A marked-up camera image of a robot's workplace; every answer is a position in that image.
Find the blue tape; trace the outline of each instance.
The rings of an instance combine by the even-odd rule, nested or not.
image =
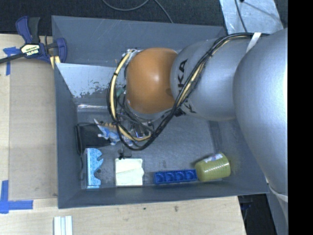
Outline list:
[[[8,214],[10,210],[31,210],[33,200],[8,201],[9,181],[2,181],[0,213]]]
[[[9,48],[4,48],[3,49],[4,53],[9,57],[11,55],[16,55],[19,54],[21,51],[20,49],[16,48],[16,47],[9,47]],[[6,73],[5,75],[10,75],[11,73],[11,63],[7,62],[6,63]]]

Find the wooden table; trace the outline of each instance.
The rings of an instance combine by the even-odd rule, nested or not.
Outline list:
[[[5,56],[2,49],[0,58]],[[0,65],[0,180],[9,179],[10,76],[4,67]],[[73,218],[74,235],[246,234],[237,197],[62,210],[57,198],[36,199],[33,210],[0,214],[0,234],[51,235],[53,217],[67,215]]]

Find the white tape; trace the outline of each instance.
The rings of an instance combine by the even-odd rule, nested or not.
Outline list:
[[[252,49],[252,47],[255,46],[255,44],[257,43],[257,41],[259,40],[260,36],[262,35],[261,32],[255,32],[251,38],[251,41],[248,45],[248,47],[246,48],[246,53]]]
[[[73,235],[72,216],[54,217],[53,234],[54,235]]]
[[[127,53],[131,52],[129,58],[125,62],[125,66],[127,66],[129,62],[141,51],[142,50],[139,50],[139,49],[128,49],[127,52],[122,55],[122,57],[124,57]]]
[[[142,159],[115,159],[116,186],[141,186]]]

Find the black carpet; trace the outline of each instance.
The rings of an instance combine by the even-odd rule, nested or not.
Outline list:
[[[145,0],[106,0],[119,8],[136,7]],[[224,26],[219,0],[158,0],[173,22]],[[274,0],[283,24],[288,26],[288,0]],[[121,20],[170,22],[161,8],[150,0],[142,8],[120,12],[101,0],[0,0],[0,33],[16,33],[15,21],[25,15],[41,17],[40,35],[52,35],[51,15]],[[265,195],[239,197],[248,235],[275,235]]]

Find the blue object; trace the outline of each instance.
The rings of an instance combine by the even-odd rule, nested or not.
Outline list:
[[[9,57],[11,55],[17,55],[20,54],[20,49],[16,48],[16,47],[9,47],[9,48],[4,48],[3,52]],[[11,73],[11,63],[7,62],[6,63],[6,72],[5,75],[10,75]]]
[[[101,180],[94,176],[95,171],[102,165],[103,158],[99,159],[102,152],[96,148],[88,148],[86,150],[87,160],[87,189],[99,188]]]
[[[0,213],[8,214],[10,210],[31,210],[33,209],[33,200],[8,201],[9,181],[2,181]]]
[[[156,185],[196,181],[198,179],[195,169],[158,171],[154,173],[153,182]]]
[[[48,54],[44,44],[40,43],[40,39],[38,37],[38,29],[36,25],[29,26],[29,17],[24,16],[19,18],[16,23],[16,29],[18,34],[23,37],[25,41],[25,45],[35,45],[39,46],[38,54],[24,55],[25,58],[36,58],[47,63],[51,63],[50,55]],[[40,18],[36,18],[36,24],[38,24]],[[67,46],[64,38],[58,38],[56,40],[57,47],[59,49],[59,58],[61,62],[64,62],[67,57]]]
[[[120,141],[116,127],[110,126],[109,124],[101,125],[96,119],[94,119],[94,122],[97,124],[98,128],[102,132],[101,137],[106,140],[110,139],[111,145],[116,145],[116,143]],[[133,145],[133,142],[124,135],[122,135],[122,138],[129,146]]]

